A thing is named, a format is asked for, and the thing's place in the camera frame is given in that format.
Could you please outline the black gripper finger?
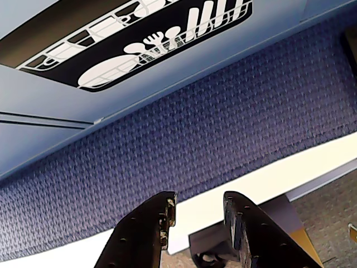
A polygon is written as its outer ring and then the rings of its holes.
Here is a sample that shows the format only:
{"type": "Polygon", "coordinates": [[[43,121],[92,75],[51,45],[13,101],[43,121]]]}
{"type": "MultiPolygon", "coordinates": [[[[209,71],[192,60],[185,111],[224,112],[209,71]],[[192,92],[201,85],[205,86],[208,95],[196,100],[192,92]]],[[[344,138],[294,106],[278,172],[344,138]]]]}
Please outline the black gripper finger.
{"type": "Polygon", "coordinates": [[[160,192],[128,213],[115,226],[96,267],[160,267],[175,225],[176,193],[160,192]]]}
{"type": "Polygon", "coordinates": [[[228,245],[242,267],[320,267],[244,194],[226,191],[223,204],[228,245]]]}

